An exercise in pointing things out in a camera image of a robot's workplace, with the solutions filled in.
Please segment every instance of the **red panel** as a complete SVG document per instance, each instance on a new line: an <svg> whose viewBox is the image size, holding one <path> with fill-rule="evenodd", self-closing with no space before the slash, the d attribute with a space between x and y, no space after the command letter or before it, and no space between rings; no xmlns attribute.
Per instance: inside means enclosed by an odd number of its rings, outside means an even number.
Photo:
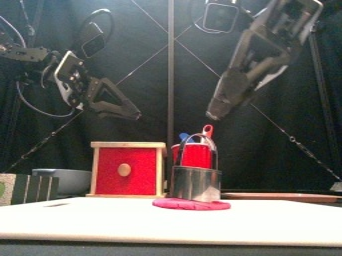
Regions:
<svg viewBox="0 0 342 256"><path fill-rule="evenodd" d="M121 164L131 166L131 173L122 177ZM97 177L97 194L156 195L157 193L157 149L101 148Z"/></svg>

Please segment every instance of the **black curtain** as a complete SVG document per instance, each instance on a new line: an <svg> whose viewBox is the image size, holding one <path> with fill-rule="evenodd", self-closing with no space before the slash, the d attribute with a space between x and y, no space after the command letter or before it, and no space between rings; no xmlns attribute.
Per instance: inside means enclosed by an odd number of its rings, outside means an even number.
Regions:
<svg viewBox="0 0 342 256"><path fill-rule="evenodd" d="M9 18L29 39L18 2L11 1L10 4L2 0L0 15ZM257 13L268 2L246 0L244 5ZM225 35L201 31L189 14L190 3L189 0L176 0L174 144L180 143L180 133L201 132L210 123L214 125L213 139L218 146L225 189L329 189L336 179L276 126L296 137L320 160L329 166L333 164L309 43L294 65L258 91L253 105L240 107L222 121L213 122L205 115L206 108L218 82L217 74L222 74L228 67L241 31ZM26 4L34 21L39 1L26 1ZM168 0L46 1L35 47L45 46L65 53L75 40L79 25L93 11L101 8L109 8L114 13L115 33L106 49L86 61L86 65L94 76L109 77L118 84L144 116L138 121L129 121L101 119L94 113L83 112L11 172L30 173L34 168L91 170L91 141L168 142ZM335 14L329 12L324 16L327 28L320 32L320 52L340 135L342 33L341 11L333 9ZM99 18L97 22L106 32L106 18ZM18 103L14 78L26 67L19 63L11 63L13 66L9 63L2 60L2 171L70 120L43 116ZM23 89L29 101L45 111L69 113L70 108L57 88L43 89L39 83L33 83Z"/></svg>

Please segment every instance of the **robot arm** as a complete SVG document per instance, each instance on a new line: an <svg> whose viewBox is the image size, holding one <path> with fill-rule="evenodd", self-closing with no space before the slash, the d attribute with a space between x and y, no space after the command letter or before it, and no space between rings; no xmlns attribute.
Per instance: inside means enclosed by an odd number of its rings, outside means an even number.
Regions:
<svg viewBox="0 0 342 256"><path fill-rule="evenodd" d="M94 111L101 117L110 116L137 120L141 117L141 111L134 103L107 78L99 79L89 75L85 61L78 57L91 58L105 48L113 34L113 26L107 37L105 37L99 26L91 21L101 14L109 15L114 22L107 9L97 10L82 25L73 51L67 51L62 60L57 51L50 51L45 47L27 48L23 40L22 45L15 44L0 23L0 57L25 63L30 67L30 71L34 70L31 73L41 73L42 81L47 77L47 80L58 85L62 98L73 109ZM0 18L5 25L21 36L10 22L2 16Z"/></svg>
<svg viewBox="0 0 342 256"><path fill-rule="evenodd" d="M209 104L209 118L221 120L282 74L300 55L323 8L317 0L270 1L242 34Z"/></svg>

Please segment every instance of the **red wooden box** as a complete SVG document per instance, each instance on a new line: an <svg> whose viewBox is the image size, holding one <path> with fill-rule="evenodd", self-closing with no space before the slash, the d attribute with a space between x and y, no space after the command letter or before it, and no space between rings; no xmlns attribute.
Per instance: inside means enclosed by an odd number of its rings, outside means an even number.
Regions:
<svg viewBox="0 0 342 256"><path fill-rule="evenodd" d="M162 142L93 142L94 165L89 196L164 195Z"/></svg>

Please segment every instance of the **wooden block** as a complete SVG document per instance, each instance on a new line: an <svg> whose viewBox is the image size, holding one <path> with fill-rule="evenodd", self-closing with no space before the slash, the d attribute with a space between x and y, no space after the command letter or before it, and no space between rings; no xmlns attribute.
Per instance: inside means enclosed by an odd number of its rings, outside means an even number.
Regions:
<svg viewBox="0 0 342 256"><path fill-rule="evenodd" d="M90 196L158 197L164 195L161 142L93 142L94 168Z"/></svg>

